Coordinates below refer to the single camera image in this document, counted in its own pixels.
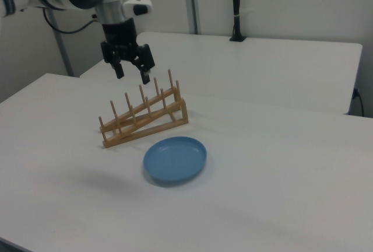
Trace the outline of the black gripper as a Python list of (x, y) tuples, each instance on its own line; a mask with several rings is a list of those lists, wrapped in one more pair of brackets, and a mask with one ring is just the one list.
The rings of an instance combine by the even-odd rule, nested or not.
[(154, 59), (148, 44), (138, 45), (137, 32), (133, 18), (119, 24), (103, 24), (105, 41), (101, 50), (105, 63), (110, 64), (118, 79), (124, 77), (121, 60), (132, 61), (140, 71), (142, 83), (150, 82), (150, 71), (154, 67)]

